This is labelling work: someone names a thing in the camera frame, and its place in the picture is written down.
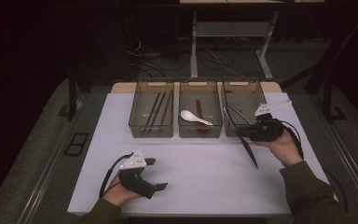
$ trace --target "dark background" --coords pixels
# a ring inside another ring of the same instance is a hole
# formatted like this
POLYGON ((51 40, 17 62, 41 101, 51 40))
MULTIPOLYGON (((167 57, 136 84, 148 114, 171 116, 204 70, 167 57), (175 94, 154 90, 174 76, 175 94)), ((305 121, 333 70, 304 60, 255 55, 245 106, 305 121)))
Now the dark background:
MULTIPOLYGON (((334 6, 285 10, 274 38, 342 39, 358 22, 358 1, 327 4, 334 6), (356 7, 344 4, 352 2, 356 7)), ((173 58, 176 37, 189 33, 191 13, 138 13, 130 26, 123 25, 125 15, 104 10, 62 12, 47 0, 0 1, 0 185, 49 96, 67 78, 70 68, 78 74, 82 91, 89 91, 93 85, 111 85, 121 78, 132 80, 136 71, 126 51, 128 36, 124 35, 129 27, 130 32, 173 58)), ((216 17, 208 13, 204 16, 216 17)), ((358 108, 358 32, 331 74, 358 108)))

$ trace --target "transparent storage bin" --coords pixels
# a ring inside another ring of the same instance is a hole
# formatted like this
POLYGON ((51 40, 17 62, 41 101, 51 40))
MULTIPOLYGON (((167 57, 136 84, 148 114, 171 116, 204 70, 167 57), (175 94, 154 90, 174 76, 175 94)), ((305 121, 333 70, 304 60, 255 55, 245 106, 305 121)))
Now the transparent storage bin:
POLYGON ((173 78, 139 78, 130 129, 134 138, 173 137, 173 78))
POLYGON ((223 126, 217 79, 193 77, 180 80, 179 136, 182 138, 218 138, 223 126), (213 126, 182 119, 181 112, 188 110, 213 126))
MULTIPOLYGON (((265 104, 263 90, 257 78, 224 77, 222 80, 222 107, 226 107, 237 127, 256 123, 255 111, 265 104)), ((236 137, 235 130, 224 115, 226 136, 236 137)))

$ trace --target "hand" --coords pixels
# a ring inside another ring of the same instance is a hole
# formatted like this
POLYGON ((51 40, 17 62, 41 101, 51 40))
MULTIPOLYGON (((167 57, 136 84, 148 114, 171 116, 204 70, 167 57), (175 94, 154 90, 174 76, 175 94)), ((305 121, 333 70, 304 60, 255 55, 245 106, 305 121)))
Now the hand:
POLYGON ((284 167, 303 161, 298 153, 296 144, 292 136, 286 130, 281 137, 273 142, 254 142, 255 145, 268 147, 272 154, 281 161, 284 167))
POLYGON ((113 180, 109 184, 108 191, 103 195, 103 199, 107 200, 108 202, 120 207, 127 201, 139 198, 141 195, 133 192, 132 190, 124 188, 120 184, 120 179, 118 178, 119 172, 113 178, 113 180))

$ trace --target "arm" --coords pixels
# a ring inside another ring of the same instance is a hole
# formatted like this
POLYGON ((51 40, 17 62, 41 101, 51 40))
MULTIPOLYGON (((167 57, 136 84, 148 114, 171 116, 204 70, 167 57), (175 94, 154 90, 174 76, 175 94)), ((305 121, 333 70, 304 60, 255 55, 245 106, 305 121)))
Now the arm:
POLYGON ((273 142, 255 142, 255 145, 268 147, 285 167, 280 172, 286 188, 286 201, 297 224, 350 223, 348 215, 334 199, 333 189, 318 179, 301 159, 286 130, 273 142))
POLYGON ((138 197, 140 197, 139 194, 124 188, 120 184, 117 174, 110 183, 108 191, 98 200, 89 213, 77 221, 77 224, 115 224, 121 214, 120 206, 138 197))

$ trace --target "white spoon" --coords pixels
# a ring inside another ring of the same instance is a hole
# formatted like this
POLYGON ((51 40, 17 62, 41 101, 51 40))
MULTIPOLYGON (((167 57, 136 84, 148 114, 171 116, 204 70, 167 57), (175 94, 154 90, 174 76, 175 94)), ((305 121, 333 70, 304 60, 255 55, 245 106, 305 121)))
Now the white spoon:
POLYGON ((213 125, 209 121, 206 121, 204 119, 199 119, 197 116, 193 115, 193 113, 191 113, 188 110, 182 110, 182 112, 180 113, 180 116, 182 117, 182 119, 185 119, 187 121, 197 121, 197 122, 204 123, 206 125, 213 125))

